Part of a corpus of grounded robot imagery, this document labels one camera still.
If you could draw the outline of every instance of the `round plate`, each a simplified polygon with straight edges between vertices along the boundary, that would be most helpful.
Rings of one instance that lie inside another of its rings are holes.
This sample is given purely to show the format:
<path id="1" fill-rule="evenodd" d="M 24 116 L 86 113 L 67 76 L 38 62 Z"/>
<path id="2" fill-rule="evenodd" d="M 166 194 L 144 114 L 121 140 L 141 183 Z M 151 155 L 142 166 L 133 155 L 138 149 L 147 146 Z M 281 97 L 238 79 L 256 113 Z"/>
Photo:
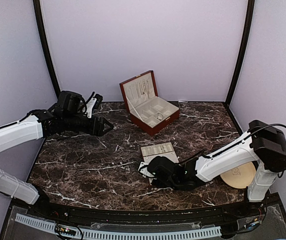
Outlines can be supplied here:
<path id="1" fill-rule="evenodd" d="M 222 180 L 232 188 L 245 189 L 253 181 L 256 173 L 254 164 L 250 161 L 241 166 L 222 173 Z"/>

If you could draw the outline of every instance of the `black pole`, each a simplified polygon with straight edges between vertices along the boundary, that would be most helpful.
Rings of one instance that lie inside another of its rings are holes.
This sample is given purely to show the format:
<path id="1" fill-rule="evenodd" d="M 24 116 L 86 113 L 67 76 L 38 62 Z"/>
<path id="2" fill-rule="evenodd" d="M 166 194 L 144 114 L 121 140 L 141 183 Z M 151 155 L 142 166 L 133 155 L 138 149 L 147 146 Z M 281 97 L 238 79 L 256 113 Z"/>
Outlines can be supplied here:
<path id="1" fill-rule="evenodd" d="M 235 92 L 235 89 L 238 84 L 245 52 L 247 49 L 248 45 L 248 40 L 249 40 L 249 35 L 250 35 L 250 29 L 251 29 L 251 23 L 252 23 L 252 18 L 253 18 L 253 11 L 254 11 L 254 4 L 255 0 L 248 0 L 247 2 L 247 10 L 246 10 L 246 17 L 245 17 L 245 24 L 244 24 L 244 29 L 243 29 L 243 35 L 242 35 L 242 40 L 241 40 L 241 45 L 239 47 L 239 52 L 237 56 L 237 61 L 234 69 L 234 74 L 232 77 L 231 84 L 229 86 L 229 90 L 227 93 L 227 97 L 225 100 L 225 104 L 229 107 Z"/>
<path id="2" fill-rule="evenodd" d="M 36 17 L 39 39 L 41 40 L 43 54 L 45 57 L 48 73 L 51 78 L 56 97 L 58 98 L 60 95 L 61 89 L 59 86 L 57 76 L 55 74 L 55 70 L 54 70 L 54 66 L 53 66 L 53 62 L 52 62 L 52 58 L 50 54 L 50 49 L 48 45 L 48 40 L 47 40 L 47 36 L 45 33 L 40 0 L 33 0 L 33 4 L 34 4 L 34 12 L 35 12 L 35 17 Z"/>

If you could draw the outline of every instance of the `marble surface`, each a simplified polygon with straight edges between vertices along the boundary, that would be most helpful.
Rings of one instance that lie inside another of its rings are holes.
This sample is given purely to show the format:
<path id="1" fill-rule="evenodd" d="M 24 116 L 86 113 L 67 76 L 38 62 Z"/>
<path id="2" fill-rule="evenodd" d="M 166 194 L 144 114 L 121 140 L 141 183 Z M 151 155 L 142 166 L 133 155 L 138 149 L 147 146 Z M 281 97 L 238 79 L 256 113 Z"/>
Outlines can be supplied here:
<path id="1" fill-rule="evenodd" d="M 114 130 L 102 137 L 73 132 L 52 136 L 29 182 L 41 186 L 53 203 L 105 210 L 181 210 L 242 201 L 244 191 L 220 177 L 193 191 L 179 191 L 154 188 L 138 173 L 142 146 L 171 142 L 182 161 L 238 137 L 221 103 L 173 104 L 180 108 L 179 119 L 151 137 L 130 121 L 124 103 L 103 103 L 95 114 L 109 120 Z"/>

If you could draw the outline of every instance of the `white perforated rail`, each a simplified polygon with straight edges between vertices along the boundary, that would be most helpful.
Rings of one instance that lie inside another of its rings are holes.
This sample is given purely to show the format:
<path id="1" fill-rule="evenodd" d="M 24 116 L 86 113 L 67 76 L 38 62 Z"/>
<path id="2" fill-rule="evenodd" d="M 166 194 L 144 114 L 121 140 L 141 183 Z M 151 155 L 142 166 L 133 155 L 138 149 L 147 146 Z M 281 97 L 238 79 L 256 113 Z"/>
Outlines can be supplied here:
<path id="1" fill-rule="evenodd" d="M 23 214 L 16 214 L 15 221 L 31 228 L 41 230 L 50 234 L 56 234 L 55 222 L 36 219 Z M 73 239 L 81 239 L 81 234 L 75 227 L 70 227 L 77 233 Z M 209 227 L 198 230 L 175 231 L 175 232 L 156 232 L 156 233 L 131 233 L 131 232 L 112 232 L 97 231 L 80 228 L 83 232 L 84 240 L 197 240 L 208 239 L 221 236 L 221 227 Z M 71 237 L 68 234 L 61 233 L 62 236 Z"/>

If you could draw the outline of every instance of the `jewelry box lid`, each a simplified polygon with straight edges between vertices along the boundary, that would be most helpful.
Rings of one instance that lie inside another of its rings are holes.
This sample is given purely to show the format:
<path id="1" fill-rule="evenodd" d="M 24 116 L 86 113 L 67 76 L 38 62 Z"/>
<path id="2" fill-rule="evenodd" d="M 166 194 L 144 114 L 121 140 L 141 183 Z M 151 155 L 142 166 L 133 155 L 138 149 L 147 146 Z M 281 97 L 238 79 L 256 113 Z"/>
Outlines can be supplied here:
<path id="1" fill-rule="evenodd" d="M 152 70 L 121 82 L 119 86 L 128 112 L 147 100 L 158 96 L 157 85 Z"/>

